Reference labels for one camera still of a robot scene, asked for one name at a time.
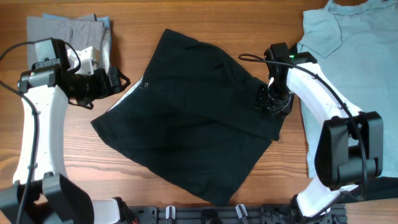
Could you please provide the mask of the black shorts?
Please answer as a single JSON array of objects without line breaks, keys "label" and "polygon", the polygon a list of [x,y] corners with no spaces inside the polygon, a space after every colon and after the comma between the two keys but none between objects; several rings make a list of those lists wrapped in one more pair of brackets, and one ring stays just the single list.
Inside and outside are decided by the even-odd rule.
[{"label": "black shorts", "polygon": [[219,47],[167,29],[139,86],[91,124],[126,158],[224,206],[284,122],[256,108],[261,86]]}]

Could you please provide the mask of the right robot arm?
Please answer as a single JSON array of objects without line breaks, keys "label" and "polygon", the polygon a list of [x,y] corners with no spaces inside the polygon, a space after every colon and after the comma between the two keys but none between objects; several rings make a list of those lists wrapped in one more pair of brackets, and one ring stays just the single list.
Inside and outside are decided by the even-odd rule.
[{"label": "right robot arm", "polygon": [[316,176],[292,198],[291,223],[317,222],[344,196],[366,198],[368,180],[382,172],[383,120],[347,100],[323,74],[308,52],[292,54],[287,44],[272,44],[263,57],[242,54],[241,60],[265,63],[269,84],[260,86],[255,106],[286,116],[297,95],[322,130],[315,153]]}]

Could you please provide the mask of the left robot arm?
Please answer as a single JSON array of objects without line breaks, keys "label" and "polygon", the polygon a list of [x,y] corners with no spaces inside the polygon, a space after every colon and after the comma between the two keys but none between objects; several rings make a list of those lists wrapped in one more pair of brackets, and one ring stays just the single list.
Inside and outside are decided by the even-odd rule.
[{"label": "left robot arm", "polygon": [[70,105],[86,109],[123,91],[129,79],[116,67],[84,72],[69,43],[34,42],[37,61],[21,74],[14,93],[24,107],[21,155],[12,187],[1,191],[1,211],[11,223],[137,223],[119,197],[92,200],[67,176],[63,131]]}]

